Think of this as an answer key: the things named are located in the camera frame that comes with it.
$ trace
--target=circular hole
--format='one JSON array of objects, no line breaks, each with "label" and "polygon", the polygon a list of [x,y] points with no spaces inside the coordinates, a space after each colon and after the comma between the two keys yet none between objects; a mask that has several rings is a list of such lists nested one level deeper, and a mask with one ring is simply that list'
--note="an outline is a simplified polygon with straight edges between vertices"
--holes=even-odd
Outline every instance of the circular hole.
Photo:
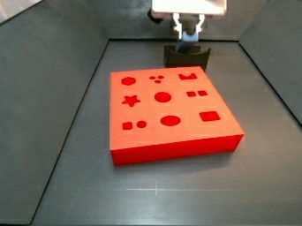
[{"label": "circular hole", "polygon": [[138,122],[136,123],[136,127],[137,127],[137,128],[145,128],[145,121],[138,121]]},{"label": "circular hole", "polygon": [[180,117],[176,116],[165,116],[160,119],[160,124],[165,126],[174,126],[180,123]]},{"label": "circular hole", "polygon": [[166,92],[158,92],[154,94],[154,99],[157,102],[169,102],[170,95]]}]

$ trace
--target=star-shaped hole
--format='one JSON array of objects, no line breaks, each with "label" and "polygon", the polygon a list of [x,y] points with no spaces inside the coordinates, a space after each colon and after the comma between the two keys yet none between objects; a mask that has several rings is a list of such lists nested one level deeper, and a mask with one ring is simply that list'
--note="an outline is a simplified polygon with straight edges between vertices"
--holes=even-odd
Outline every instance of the star-shaped hole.
[{"label": "star-shaped hole", "polygon": [[128,104],[129,107],[133,107],[134,104],[137,102],[140,102],[137,99],[136,99],[136,95],[132,95],[132,96],[124,96],[125,100],[121,102],[122,104]]}]

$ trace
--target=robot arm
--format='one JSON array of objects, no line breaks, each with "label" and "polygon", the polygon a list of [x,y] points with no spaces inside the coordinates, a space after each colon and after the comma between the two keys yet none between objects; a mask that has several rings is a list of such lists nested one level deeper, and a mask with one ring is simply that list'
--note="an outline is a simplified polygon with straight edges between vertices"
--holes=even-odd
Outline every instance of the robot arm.
[{"label": "robot arm", "polygon": [[[156,23],[172,17],[178,40],[176,52],[187,53],[197,42],[197,33],[201,32],[205,16],[221,17],[225,11],[227,0],[152,0],[148,17]],[[180,19],[185,21],[185,26],[180,23]]]}]

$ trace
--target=shape sorter box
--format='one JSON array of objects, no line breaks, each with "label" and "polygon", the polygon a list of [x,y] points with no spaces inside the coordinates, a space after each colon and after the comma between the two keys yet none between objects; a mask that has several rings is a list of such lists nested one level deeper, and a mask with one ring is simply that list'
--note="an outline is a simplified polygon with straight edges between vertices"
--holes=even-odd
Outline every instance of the shape sorter box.
[{"label": "shape sorter box", "polygon": [[200,67],[110,73],[114,166],[233,151],[243,135]]}]

